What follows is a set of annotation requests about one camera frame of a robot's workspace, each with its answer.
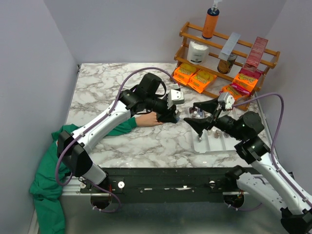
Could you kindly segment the blue nail polish bottle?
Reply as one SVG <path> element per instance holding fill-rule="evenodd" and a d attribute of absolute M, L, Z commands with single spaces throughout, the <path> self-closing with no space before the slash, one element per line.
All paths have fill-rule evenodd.
<path fill-rule="evenodd" d="M 181 110 L 178 109 L 175 111 L 175 119 L 176 119 L 176 122 L 179 122 L 180 121 L 180 115 L 181 115 Z"/>

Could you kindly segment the mannequin hand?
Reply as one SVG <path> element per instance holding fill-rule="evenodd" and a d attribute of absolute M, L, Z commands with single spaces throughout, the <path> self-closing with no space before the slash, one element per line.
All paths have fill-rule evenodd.
<path fill-rule="evenodd" d="M 138 127 L 153 127 L 163 124 L 157 120 L 157 115 L 155 112 L 139 115 L 135 117 L 135 121 Z"/>

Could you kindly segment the green jacket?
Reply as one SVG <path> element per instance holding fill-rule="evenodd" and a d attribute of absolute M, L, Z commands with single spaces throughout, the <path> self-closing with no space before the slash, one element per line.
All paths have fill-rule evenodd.
<path fill-rule="evenodd" d="M 52 143 L 44 153 L 30 186 L 29 193 L 33 197 L 39 230 L 42 234 L 65 233 L 65 216 L 59 201 L 62 187 L 55 180 L 58 161 L 57 140 L 62 131 L 71 133 L 78 128 L 74 124 L 63 125 L 58 131 L 51 133 Z"/>

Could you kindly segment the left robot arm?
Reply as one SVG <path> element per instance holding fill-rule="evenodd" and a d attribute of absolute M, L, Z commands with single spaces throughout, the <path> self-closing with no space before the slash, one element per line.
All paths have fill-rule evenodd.
<path fill-rule="evenodd" d="M 184 103 L 184 94 L 175 84 L 172 89 L 159 95 L 159 86 L 165 86 L 162 79 L 147 73 L 133 88 L 120 89 L 115 101 L 92 121 L 72 133 L 61 132 L 57 148 L 59 161 L 68 167 L 73 176 L 91 181 L 96 192 L 104 192 L 108 187 L 107 174 L 89 156 L 104 136 L 143 110 L 155 112 L 159 122 L 178 122 L 176 106 Z"/>

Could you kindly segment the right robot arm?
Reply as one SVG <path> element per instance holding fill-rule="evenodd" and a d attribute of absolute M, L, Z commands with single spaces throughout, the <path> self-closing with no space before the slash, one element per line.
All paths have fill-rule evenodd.
<path fill-rule="evenodd" d="M 255 177 L 241 166 L 229 170 L 222 183 L 230 191 L 243 190 L 260 203 L 274 211 L 281 225 L 290 234 L 307 234 L 312 230 L 312 196 L 307 193 L 276 160 L 273 147 L 269 147 L 258 136 L 264 130 L 261 117 L 256 112 L 246 112 L 239 119 L 221 112 L 232 110 L 237 105 L 229 95 L 195 102 L 210 113 L 206 118 L 184 118 L 192 129 L 201 136 L 203 131 L 216 127 L 239 141 L 235 145 L 237 154 L 256 169 L 270 184 L 257 182 Z"/>

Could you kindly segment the red polish bottle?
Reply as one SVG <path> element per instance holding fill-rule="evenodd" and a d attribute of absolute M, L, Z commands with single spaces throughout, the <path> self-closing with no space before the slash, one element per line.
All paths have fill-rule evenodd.
<path fill-rule="evenodd" d="M 196 116 L 197 116 L 197 109 L 192 109 L 190 111 L 190 115 L 191 115 L 191 118 L 196 118 Z"/>

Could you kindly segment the gold glitter polish bottle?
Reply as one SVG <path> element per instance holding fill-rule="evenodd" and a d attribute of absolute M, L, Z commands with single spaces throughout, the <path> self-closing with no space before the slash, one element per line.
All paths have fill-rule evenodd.
<path fill-rule="evenodd" d="M 219 130 L 214 131 L 214 137 L 219 138 L 222 135 L 222 133 Z"/>

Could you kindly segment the white organizer tray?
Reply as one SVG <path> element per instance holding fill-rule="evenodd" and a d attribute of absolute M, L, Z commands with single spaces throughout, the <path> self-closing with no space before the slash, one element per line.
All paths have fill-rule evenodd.
<path fill-rule="evenodd" d="M 187 117 L 191 117 L 190 111 L 192 110 L 192 107 L 189 107 L 186 111 Z M 231 111 L 225 112 L 225 114 L 228 114 L 230 117 L 234 119 L 238 119 L 236 109 L 233 109 Z M 209 113 L 204 112 L 204 117 L 210 116 Z M 200 115 L 197 113 L 196 118 L 204 118 L 200 117 Z M 240 141 L 236 140 L 235 138 L 231 137 L 230 135 L 222 132 L 222 135 L 219 138 L 214 137 L 214 131 L 218 130 L 216 127 L 213 127 L 211 130 L 203 131 L 202 134 L 202 141 L 199 142 L 197 139 L 197 133 L 191 128 L 191 142 L 193 144 L 193 149 L 197 154 L 228 154 L 228 153 L 235 153 L 234 146 L 238 144 Z"/>

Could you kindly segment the orange pink box lower right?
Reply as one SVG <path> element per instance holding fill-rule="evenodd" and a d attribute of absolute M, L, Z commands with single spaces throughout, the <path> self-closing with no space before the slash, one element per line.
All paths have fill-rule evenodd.
<path fill-rule="evenodd" d="M 229 92 L 233 98 L 235 99 L 235 101 L 241 101 L 241 100 L 245 100 L 248 98 L 248 95 L 241 92 L 241 91 L 238 91 L 236 90 L 233 86 L 231 85 L 226 85 L 226 86 L 223 86 L 221 88 L 221 91 L 219 91 L 219 93 L 225 93 L 225 92 Z"/>

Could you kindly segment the orange pink box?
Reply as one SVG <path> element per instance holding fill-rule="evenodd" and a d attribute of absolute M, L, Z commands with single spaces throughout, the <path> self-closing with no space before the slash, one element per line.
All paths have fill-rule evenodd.
<path fill-rule="evenodd" d="M 256 69 L 255 72 L 251 72 L 242 68 L 233 79 L 231 86 L 236 90 L 249 95 L 256 87 L 261 75 L 262 72 L 258 69 Z"/>
<path fill-rule="evenodd" d="M 241 101 L 241 100 L 245 100 L 248 98 L 248 95 L 241 92 L 241 91 L 238 91 L 236 90 L 233 86 L 231 85 L 226 85 L 226 86 L 223 86 L 221 88 L 221 91 L 219 91 L 219 93 L 225 93 L 225 92 L 229 92 L 233 98 L 235 99 L 235 101 Z"/>

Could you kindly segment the orange box far left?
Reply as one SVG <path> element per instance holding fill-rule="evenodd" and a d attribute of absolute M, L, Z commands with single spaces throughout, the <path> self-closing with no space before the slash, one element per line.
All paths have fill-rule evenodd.
<path fill-rule="evenodd" d="M 190 78 L 197 72 L 197 68 L 193 65 L 182 63 L 174 70 L 173 78 L 178 83 L 187 85 Z"/>

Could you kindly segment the wooden shelf rack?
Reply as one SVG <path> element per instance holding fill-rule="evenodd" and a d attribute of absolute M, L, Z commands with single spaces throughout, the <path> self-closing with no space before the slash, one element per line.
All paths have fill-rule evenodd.
<path fill-rule="evenodd" d="M 220 92 L 213 92 L 212 86 L 221 79 L 226 80 L 225 87 L 220 91 L 234 90 L 238 94 L 239 101 L 249 100 L 256 92 L 260 91 L 265 77 L 270 69 L 273 69 L 280 56 L 279 51 L 264 49 L 256 57 L 256 63 L 251 63 L 255 57 L 257 44 L 266 42 L 265 39 L 257 38 L 254 43 L 238 40 L 234 45 L 246 47 L 248 53 L 241 51 L 241 48 L 231 48 L 230 55 L 225 59 L 219 58 L 219 53 L 213 53 L 213 49 L 222 50 L 229 43 L 231 36 L 214 32 L 214 38 L 224 40 L 221 44 L 215 43 L 210 39 L 204 39 L 192 33 L 192 30 L 203 31 L 203 27 L 186 22 L 181 28 L 179 35 L 183 38 L 179 50 L 174 59 L 177 61 L 177 68 L 184 67 L 189 69 L 187 76 L 173 73 L 174 80 L 187 86 L 198 93 L 216 98 Z M 208 53 L 200 63 L 191 63 L 189 55 L 193 45 L 208 46 Z"/>

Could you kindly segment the dark glass jar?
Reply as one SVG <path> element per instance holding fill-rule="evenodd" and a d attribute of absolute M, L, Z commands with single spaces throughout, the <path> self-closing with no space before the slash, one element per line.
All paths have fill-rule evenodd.
<path fill-rule="evenodd" d="M 222 74 L 228 74 L 231 71 L 232 66 L 235 63 L 236 58 L 237 58 L 237 55 L 231 53 L 229 57 L 227 58 L 227 60 L 220 59 L 219 64 L 217 66 L 218 72 Z"/>

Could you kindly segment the orange pink box upper right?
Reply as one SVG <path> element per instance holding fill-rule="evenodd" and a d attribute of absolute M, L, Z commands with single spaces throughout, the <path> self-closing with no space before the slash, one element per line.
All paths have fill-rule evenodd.
<path fill-rule="evenodd" d="M 231 86 L 236 90 L 249 95 L 256 87 L 261 75 L 262 72 L 258 69 L 256 69 L 255 72 L 251 72 L 242 68 L 233 79 Z"/>

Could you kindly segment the white jar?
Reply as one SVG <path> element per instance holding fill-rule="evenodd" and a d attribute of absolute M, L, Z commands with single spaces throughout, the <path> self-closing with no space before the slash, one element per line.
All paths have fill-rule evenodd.
<path fill-rule="evenodd" d="M 209 51 L 209 46 L 191 40 L 187 53 L 187 61 L 195 65 L 201 64 L 205 61 L 206 56 L 209 54 Z"/>

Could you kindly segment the grey blue tall box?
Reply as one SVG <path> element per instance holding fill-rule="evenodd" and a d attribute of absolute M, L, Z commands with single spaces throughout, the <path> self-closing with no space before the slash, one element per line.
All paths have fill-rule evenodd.
<path fill-rule="evenodd" d="M 223 48 L 221 49 L 218 58 L 221 60 L 227 60 L 240 37 L 241 35 L 239 33 L 232 32 L 230 37 L 224 44 Z"/>

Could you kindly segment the red tall box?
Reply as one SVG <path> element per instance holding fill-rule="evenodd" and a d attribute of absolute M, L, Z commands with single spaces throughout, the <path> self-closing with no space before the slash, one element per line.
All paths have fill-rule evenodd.
<path fill-rule="evenodd" d="M 265 38 L 257 37 L 251 51 L 246 59 L 243 69 L 254 72 L 261 61 L 262 55 L 266 49 L 268 40 Z"/>

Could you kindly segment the orange spray bottle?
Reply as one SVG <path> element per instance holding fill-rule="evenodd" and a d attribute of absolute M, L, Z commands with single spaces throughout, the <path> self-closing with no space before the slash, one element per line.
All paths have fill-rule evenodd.
<path fill-rule="evenodd" d="M 222 2 L 222 0 L 214 0 L 212 7 L 207 10 L 207 15 L 202 30 L 202 37 L 204 39 L 211 39 L 214 35 L 215 27 L 217 25 L 220 14 L 220 10 L 218 8 L 218 4 L 220 2 Z"/>

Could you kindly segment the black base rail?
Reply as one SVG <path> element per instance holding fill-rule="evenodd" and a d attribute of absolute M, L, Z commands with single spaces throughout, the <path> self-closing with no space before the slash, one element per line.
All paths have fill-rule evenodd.
<path fill-rule="evenodd" d="M 107 168 L 107 190 L 121 203 L 223 202 L 239 194 L 219 168 Z"/>

